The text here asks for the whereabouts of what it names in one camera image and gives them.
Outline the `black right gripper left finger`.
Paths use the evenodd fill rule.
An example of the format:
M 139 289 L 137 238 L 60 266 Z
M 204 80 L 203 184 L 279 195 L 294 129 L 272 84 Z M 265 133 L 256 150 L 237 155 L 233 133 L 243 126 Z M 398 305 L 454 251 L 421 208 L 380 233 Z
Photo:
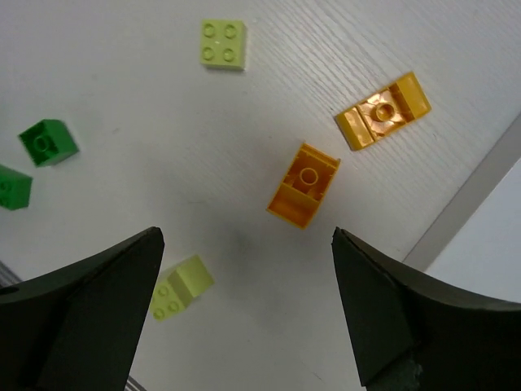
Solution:
M 160 228 L 1 289 L 3 390 L 122 390 L 164 253 Z

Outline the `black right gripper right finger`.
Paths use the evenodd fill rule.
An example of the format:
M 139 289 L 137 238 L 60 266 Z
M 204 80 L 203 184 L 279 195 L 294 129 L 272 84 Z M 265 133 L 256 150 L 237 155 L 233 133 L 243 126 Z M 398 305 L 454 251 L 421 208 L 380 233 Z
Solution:
M 365 389 L 519 389 L 518 303 L 432 278 L 342 228 L 332 252 Z

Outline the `yellow lego brick slope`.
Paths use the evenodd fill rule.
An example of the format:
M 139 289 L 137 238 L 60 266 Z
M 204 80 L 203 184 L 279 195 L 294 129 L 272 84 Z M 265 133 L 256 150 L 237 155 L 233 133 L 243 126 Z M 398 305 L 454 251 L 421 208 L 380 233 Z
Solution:
M 317 213 L 340 162 L 302 143 L 266 210 L 305 229 Z

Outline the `yellow long lego brick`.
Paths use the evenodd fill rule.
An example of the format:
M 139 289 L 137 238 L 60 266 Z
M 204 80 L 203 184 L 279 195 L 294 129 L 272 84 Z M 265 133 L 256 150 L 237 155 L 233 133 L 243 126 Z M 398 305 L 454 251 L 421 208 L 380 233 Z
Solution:
M 360 151 L 431 111 L 418 79 L 408 72 L 335 116 L 353 151 Z

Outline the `light green lego near centre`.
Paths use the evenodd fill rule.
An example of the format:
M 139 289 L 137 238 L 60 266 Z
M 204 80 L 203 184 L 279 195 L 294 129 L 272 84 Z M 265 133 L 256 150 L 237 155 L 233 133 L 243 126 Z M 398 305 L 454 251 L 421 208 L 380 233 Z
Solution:
M 214 279 L 201 258 L 188 257 L 160 273 L 151 297 L 152 317 L 161 322 L 183 312 L 213 284 Z

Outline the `green lego brick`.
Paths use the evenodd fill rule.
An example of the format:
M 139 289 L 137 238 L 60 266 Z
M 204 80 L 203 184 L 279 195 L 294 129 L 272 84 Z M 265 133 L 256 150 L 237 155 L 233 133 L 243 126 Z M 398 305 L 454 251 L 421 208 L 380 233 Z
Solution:
M 8 210 L 24 209 L 29 206 L 33 178 L 1 165 L 0 203 Z

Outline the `dark green square lego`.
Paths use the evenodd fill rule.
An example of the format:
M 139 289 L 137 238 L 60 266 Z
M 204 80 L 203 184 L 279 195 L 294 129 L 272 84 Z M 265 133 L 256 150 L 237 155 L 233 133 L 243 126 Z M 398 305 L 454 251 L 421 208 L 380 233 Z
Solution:
M 57 119 L 43 119 L 18 135 L 36 167 L 57 165 L 80 149 L 66 124 Z

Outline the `light green square lego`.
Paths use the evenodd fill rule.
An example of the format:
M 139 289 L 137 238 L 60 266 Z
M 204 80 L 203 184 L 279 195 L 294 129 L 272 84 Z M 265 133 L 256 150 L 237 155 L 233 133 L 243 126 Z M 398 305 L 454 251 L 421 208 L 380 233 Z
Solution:
M 207 68 L 245 69 L 247 28 L 241 20 L 202 20 L 199 62 Z

